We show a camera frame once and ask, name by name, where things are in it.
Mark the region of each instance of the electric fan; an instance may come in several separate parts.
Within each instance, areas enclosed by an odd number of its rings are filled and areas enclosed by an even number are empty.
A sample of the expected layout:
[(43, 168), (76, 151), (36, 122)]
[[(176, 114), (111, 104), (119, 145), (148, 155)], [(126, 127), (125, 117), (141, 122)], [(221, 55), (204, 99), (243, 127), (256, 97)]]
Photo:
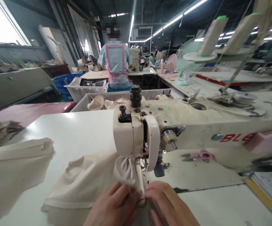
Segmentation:
[(168, 58), (166, 67), (167, 67), (167, 70), (170, 71), (170, 73), (166, 74), (165, 78), (173, 77), (173, 72), (177, 68), (177, 55), (176, 54), (173, 54)]
[(187, 53), (197, 52), (202, 45), (202, 42), (195, 41), (195, 38), (185, 42), (176, 52), (177, 63), (176, 69), (179, 71), (180, 79), (174, 81), (175, 85), (183, 86), (189, 85), (189, 75), (191, 71), (199, 71), (202, 67), (205, 66), (205, 63), (193, 63), (191, 61), (186, 61), (183, 59), (183, 56)]

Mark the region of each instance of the finger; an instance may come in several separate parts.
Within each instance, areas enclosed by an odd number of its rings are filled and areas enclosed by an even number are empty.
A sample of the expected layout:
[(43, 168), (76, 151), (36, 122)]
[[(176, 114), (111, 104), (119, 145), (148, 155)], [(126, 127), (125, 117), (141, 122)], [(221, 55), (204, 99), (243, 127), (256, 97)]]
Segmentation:
[(121, 187), (121, 185), (122, 184), (118, 181), (115, 184), (111, 185), (105, 193), (108, 195), (112, 195)]
[(155, 189), (147, 191), (145, 193), (145, 197), (157, 202), (161, 212), (164, 214), (166, 219), (172, 214), (173, 207), (161, 190)]
[(152, 222), (154, 226), (164, 226), (160, 217), (154, 210), (151, 210), (151, 217), (152, 217)]
[(173, 207), (175, 207), (177, 204), (180, 204), (180, 197), (169, 184), (161, 181), (151, 181), (147, 187), (147, 190), (151, 191), (155, 189), (161, 190)]
[(124, 226), (130, 226), (133, 225), (134, 220), (136, 218), (138, 214), (138, 210), (134, 209), (133, 212), (128, 216), (128, 218), (126, 219)]
[(121, 187), (115, 191), (112, 195), (113, 200), (115, 201), (115, 205), (118, 207), (123, 203), (123, 200), (126, 198), (128, 194), (130, 194), (131, 188), (128, 185), (121, 185)]
[(128, 199), (123, 203), (122, 208), (129, 215), (135, 208), (137, 202), (140, 200), (142, 195), (142, 190), (138, 189), (133, 194), (131, 194)]

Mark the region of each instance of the blue plastic crate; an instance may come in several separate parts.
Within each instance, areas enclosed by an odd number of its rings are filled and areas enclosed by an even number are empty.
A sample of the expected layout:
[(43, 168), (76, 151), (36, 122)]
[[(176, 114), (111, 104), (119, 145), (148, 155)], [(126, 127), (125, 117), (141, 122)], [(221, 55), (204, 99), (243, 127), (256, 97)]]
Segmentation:
[(74, 101), (70, 93), (61, 93), (61, 96), (66, 102)]
[(85, 73), (68, 74), (55, 77), (52, 79), (59, 93), (69, 93), (68, 89), (64, 85), (69, 85), (75, 77), (81, 77)]

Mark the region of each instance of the machine knob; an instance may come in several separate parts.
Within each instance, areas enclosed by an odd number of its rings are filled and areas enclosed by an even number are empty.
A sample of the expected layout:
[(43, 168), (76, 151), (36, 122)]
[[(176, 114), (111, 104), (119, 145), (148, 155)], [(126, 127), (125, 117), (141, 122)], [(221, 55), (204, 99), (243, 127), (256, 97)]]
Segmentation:
[(124, 105), (121, 105), (119, 107), (119, 110), (121, 111), (120, 119), (121, 120), (125, 119), (126, 118), (126, 113), (125, 113), (126, 107)]
[(139, 85), (132, 85), (130, 92), (132, 93), (130, 96), (131, 107), (139, 108), (141, 106), (141, 88)]

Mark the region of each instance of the wooden edge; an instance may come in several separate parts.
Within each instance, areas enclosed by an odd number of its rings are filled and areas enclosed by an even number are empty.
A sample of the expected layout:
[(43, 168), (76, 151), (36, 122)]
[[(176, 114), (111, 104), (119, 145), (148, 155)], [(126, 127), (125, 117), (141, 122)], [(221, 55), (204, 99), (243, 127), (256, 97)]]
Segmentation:
[(245, 183), (263, 202), (263, 204), (272, 212), (272, 200), (251, 179), (246, 179)]

